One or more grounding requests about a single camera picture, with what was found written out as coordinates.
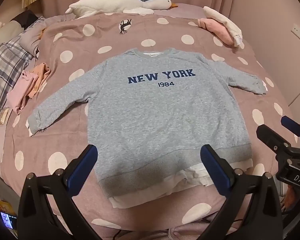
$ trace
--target goose plush toy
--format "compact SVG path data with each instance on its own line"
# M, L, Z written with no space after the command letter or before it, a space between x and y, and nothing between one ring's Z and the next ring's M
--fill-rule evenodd
M84 18L101 13L154 14L153 10L167 10L178 7L171 0L79 0L69 5L66 14L73 13L76 18Z

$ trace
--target gray sweatshirt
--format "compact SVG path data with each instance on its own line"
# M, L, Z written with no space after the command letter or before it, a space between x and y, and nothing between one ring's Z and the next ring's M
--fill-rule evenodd
M47 98L29 116L29 128L35 134L75 101L88 101L95 174L106 197L120 196L200 163L204 144L229 163L252 157L229 86L266 93L258 77L199 53L130 49Z

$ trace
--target metal screw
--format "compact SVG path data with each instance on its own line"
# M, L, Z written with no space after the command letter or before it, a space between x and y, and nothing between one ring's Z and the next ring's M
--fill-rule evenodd
M235 169L234 173L237 174L238 176L240 176L240 175L243 174L243 170L241 170L241 169Z
M271 173L270 173L270 172L268 172L268 171L265 173L265 176L266 176L268 179L271 179L271 178L272 178L272 175L271 175Z
M27 175L27 179L32 179L33 176L34 176L34 174L31 172L31 173L29 173L29 174Z
M64 169L57 169L54 173L60 176L63 173Z

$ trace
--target plaid blanket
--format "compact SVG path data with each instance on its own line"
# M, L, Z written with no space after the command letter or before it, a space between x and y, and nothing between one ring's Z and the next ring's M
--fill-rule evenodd
M44 20L45 18L40 17L26 31L38 21L42 22ZM22 34L0 45L0 111L6 102L7 93L14 87L21 72L33 58L29 52L19 45Z

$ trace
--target polka dot blanket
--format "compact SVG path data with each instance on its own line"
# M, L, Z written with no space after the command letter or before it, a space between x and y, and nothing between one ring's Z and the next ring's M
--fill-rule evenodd
M225 61L261 78L268 91L266 95L255 95L238 88L231 90L252 142L253 167L247 172L274 174L277 171L274 153L257 139L256 129L265 123L295 145L297 138L280 124L282 115L291 116L287 103L246 41L239 48L226 46L195 22L194 19L157 15L102 14L56 23L46 29L39 44L37 63L45 62L51 75L39 93L28 100L21 114L10 116L1 164L5 182L21 194L28 173L49 175L78 157L87 146L88 104L74 104L53 125L32 137L29 137L27 118L36 106L68 82L131 48L162 51L174 47L200 52L208 59ZM73 200L99 232L104 226L135 231L174 228L218 211L225 199L214 185L195 186L131 208L113 208L91 172L80 194ZM54 213L60 215L53 199L51 205Z

